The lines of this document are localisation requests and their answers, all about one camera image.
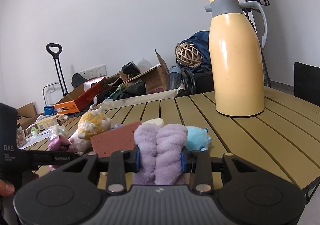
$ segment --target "thermos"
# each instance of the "thermos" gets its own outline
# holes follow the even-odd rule
[[[168,73],[168,90],[178,89],[181,84],[181,69],[178,65],[174,65],[170,67]]]
[[[217,112],[232,117],[250,117],[264,111],[264,80],[261,47],[268,25],[261,4],[256,1],[209,0],[212,13],[209,51]],[[262,44],[243,8],[259,9],[265,32]]]

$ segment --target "orange box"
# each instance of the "orange box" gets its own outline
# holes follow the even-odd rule
[[[59,114],[77,113],[81,112],[100,92],[108,87],[106,78],[93,85],[87,91],[84,85],[75,88],[69,94],[58,101],[54,108]]]

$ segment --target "open cardboard box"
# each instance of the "open cardboard box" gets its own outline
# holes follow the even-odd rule
[[[17,120],[17,124],[21,125],[21,128],[24,130],[25,135],[30,134],[31,128],[28,129],[30,125],[36,122],[37,118],[44,113],[37,114],[35,106],[33,103],[29,103],[17,109],[18,116],[23,116]]]
[[[146,84],[147,94],[158,93],[167,90],[168,83],[168,67],[162,57],[156,52],[159,64],[152,67],[150,70],[143,72],[131,79],[121,71],[119,71],[124,85],[129,87],[139,81],[144,81]]]
[[[82,84],[64,96],[54,107],[59,114],[81,112],[90,104],[93,98],[106,87],[108,87],[108,84],[105,77],[101,78],[101,80],[92,87],[88,84]]]

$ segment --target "water bottle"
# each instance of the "water bottle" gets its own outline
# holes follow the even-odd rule
[[[169,73],[168,73],[168,90],[178,89],[181,84],[181,69],[178,65],[174,65],[170,67]]]

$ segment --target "finger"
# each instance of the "finger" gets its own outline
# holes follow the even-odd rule
[[[1,196],[10,196],[14,193],[14,186],[10,183],[6,183],[0,180],[0,195]]]

